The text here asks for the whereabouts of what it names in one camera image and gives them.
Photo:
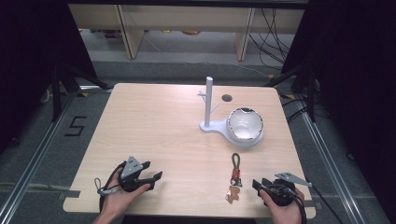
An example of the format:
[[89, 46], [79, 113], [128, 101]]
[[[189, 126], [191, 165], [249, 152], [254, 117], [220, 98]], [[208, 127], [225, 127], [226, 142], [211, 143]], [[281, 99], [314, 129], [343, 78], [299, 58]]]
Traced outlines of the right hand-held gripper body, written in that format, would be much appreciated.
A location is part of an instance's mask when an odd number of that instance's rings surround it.
[[302, 185], [311, 188], [313, 184], [301, 179], [292, 173], [275, 174], [276, 179], [271, 181], [272, 185], [265, 190], [272, 198], [273, 202], [278, 206], [287, 206], [296, 199], [295, 185]]

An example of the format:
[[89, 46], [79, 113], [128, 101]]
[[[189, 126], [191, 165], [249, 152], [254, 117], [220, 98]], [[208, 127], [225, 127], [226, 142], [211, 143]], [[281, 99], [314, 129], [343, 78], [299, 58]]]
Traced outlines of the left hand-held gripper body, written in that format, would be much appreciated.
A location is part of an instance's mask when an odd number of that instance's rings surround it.
[[[140, 179], [139, 176], [142, 171], [142, 163], [140, 163], [134, 156], [130, 156], [127, 161], [123, 163], [122, 171], [119, 177], [119, 183], [123, 190], [132, 192], [140, 187], [146, 185], [145, 179]], [[149, 190], [153, 190], [154, 184], [149, 184]]]

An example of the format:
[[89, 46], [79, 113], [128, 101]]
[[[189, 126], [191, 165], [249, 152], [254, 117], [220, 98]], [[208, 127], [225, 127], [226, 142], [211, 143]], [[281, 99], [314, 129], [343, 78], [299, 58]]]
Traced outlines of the keychain with wooden charm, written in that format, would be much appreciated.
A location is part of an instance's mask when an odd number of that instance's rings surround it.
[[241, 188], [243, 187], [240, 177], [240, 161], [240, 155], [238, 153], [234, 153], [232, 155], [233, 170], [230, 179], [230, 186], [225, 196], [225, 200], [229, 204], [232, 204], [234, 201], [239, 200], [239, 193]]

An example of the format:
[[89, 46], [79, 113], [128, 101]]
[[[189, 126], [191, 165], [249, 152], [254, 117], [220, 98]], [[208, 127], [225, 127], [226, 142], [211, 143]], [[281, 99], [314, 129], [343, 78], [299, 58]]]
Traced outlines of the person's right hand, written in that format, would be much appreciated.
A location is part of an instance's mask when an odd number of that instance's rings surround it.
[[274, 224], [302, 224], [304, 216], [301, 214], [297, 202], [288, 206], [278, 206], [264, 190], [260, 190], [260, 195], [272, 214]]

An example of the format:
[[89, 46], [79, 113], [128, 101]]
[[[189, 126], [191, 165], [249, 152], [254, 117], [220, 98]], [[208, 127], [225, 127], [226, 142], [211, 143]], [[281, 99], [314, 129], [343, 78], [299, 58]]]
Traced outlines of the person's left hand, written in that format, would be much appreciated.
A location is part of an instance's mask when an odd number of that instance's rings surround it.
[[146, 184], [132, 192], [120, 189], [115, 193], [109, 194], [105, 197], [102, 211], [115, 211], [124, 214], [130, 205], [148, 189], [149, 184]]

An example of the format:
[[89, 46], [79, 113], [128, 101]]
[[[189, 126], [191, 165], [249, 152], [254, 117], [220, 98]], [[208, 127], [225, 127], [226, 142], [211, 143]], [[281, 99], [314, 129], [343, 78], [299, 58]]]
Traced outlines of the grey tape strip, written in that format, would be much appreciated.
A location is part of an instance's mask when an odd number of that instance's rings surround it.
[[62, 191], [59, 195], [59, 199], [64, 200], [65, 198], [78, 198], [79, 194], [80, 194], [79, 190]]
[[315, 201], [312, 201], [312, 200], [304, 201], [304, 206], [305, 207], [314, 207], [314, 208], [319, 209], [319, 210], [323, 209], [323, 206], [322, 206], [322, 204], [320, 202], [315, 202]]

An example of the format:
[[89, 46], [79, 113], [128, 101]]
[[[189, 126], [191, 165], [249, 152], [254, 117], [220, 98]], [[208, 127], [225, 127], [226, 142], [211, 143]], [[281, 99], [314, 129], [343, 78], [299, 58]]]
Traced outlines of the white bowl with metallic rim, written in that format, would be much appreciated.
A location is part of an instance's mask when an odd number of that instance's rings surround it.
[[252, 108], [238, 107], [226, 119], [226, 128], [234, 141], [253, 142], [262, 135], [262, 116]]

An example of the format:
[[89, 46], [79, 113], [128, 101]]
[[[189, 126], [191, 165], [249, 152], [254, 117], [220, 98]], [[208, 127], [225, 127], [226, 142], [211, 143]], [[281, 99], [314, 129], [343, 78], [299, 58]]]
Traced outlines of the white jewellery stand with pole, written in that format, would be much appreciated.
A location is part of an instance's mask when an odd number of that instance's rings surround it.
[[233, 111], [222, 120], [212, 120], [211, 119], [211, 113], [218, 107], [217, 105], [215, 105], [215, 107], [212, 107], [213, 82], [214, 82], [214, 79], [212, 77], [206, 77], [205, 78], [205, 92], [201, 92], [201, 91], [198, 92], [198, 95], [203, 98], [204, 103], [205, 103], [205, 117], [204, 117], [204, 120], [201, 121], [199, 124], [201, 131], [204, 133], [218, 133], [218, 134], [222, 135], [232, 145], [237, 146], [237, 147], [248, 148], [248, 147], [254, 147], [254, 146], [258, 145], [263, 138], [263, 131], [262, 131], [262, 135], [260, 136], [259, 139], [254, 140], [253, 142], [248, 142], [248, 143], [236, 142], [227, 133], [226, 119], [229, 117], [229, 115]]

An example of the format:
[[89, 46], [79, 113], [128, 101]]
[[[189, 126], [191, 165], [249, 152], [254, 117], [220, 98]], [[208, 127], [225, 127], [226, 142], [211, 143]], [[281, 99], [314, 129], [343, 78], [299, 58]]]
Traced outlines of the black metal stand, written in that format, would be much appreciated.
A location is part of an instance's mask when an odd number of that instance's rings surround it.
[[273, 80], [270, 80], [267, 84], [265, 84], [265, 87], [274, 87], [291, 77], [295, 77], [295, 80], [290, 88], [293, 92], [298, 93], [302, 92], [303, 90], [307, 90], [306, 112], [308, 117], [311, 118], [311, 121], [315, 122], [315, 72], [309, 61], [304, 61], [296, 67], [290, 69], [288, 72], [281, 74], [279, 77]]
[[78, 93], [81, 91], [81, 87], [78, 85], [76, 78], [82, 77], [83, 79], [97, 86], [99, 89], [113, 89], [111, 85], [99, 80], [95, 71], [87, 73], [69, 63], [57, 63], [53, 67], [50, 77], [53, 95], [53, 121], [57, 120], [62, 114], [63, 104], [61, 101], [60, 84], [64, 85], [68, 93]]

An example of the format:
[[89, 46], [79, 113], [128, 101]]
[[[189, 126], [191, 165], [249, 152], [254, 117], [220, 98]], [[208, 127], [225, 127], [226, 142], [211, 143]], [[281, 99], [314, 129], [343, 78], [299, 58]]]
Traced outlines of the black curtain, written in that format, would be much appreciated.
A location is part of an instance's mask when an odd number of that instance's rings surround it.
[[396, 224], [396, 0], [307, 0], [284, 68], [305, 58], [333, 122]]
[[66, 67], [96, 76], [67, 2], [0, 0], [0, 154]]

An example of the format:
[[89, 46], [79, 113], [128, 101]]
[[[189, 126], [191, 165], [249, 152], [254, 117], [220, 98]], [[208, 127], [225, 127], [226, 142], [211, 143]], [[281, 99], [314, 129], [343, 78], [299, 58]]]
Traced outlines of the beige wooden desk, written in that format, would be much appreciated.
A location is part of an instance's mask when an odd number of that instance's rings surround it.
[[[301, 9], [258, 7], [160, 7], [70, 4], [82, 29], [119, 30], [127, 57], [133, 59], [146, 30], [232, 33], [236, 58], [245, 59], [250, 33], [273, 31], [293, 35], [304, 12]], [[273, 18], [275, 24], [264, 22]]]

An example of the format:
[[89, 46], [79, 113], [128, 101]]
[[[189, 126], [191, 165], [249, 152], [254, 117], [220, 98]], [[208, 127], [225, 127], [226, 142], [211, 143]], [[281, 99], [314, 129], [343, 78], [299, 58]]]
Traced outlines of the aluminium floor rail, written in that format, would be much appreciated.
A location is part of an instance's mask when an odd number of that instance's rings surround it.
[[67, 109], [73, 103], [77, 95], [78, 94], [76, 92], [72, 92], [68, 93], [64, 97], [64, 101], [61, 103], [61, 111], [54, 119], [50, 120], [50, 124], [46, 129], [45, 134], [41, 138], [40, 143], [35, 149], [32, 157], [25, 165], [23, 165], [23, 172], [21, 173], [18, 180], [12, 185], [7, 199], [0, 207], [0, 224], [8, 224], [13, 218], [18, 206], [21, 203], [23, 195], [29, 188], [35, 173], [37, 172], [41, 162], [44, 160], [50, 148], [50, 144], [53, 142], [55, 134], [58, 132], [64, 120]]
[[297, 106], [300, 109], [305, 109], [302, 114], [304, 123], [313, 138], [313, 141], [318, 150], [324, 166], [329, 174], [329, 177], [334, 185], [334, 188], [340, 198], [342, 205], [344, 206], [349, 220], [352, 224], [367, 224], [365, 218], [362, 215], [361, 210], [358, 207], [356, 200], [354, 199], [350, 189], [347, 186], [342, 174], [340, 173], [328, 146], [326, 145], [317, 124], [312, 120], [311, 116], [308, 114], [308, 105], [304, 101], [302, 96], [297, 95], [296, 99], [299, 100]]

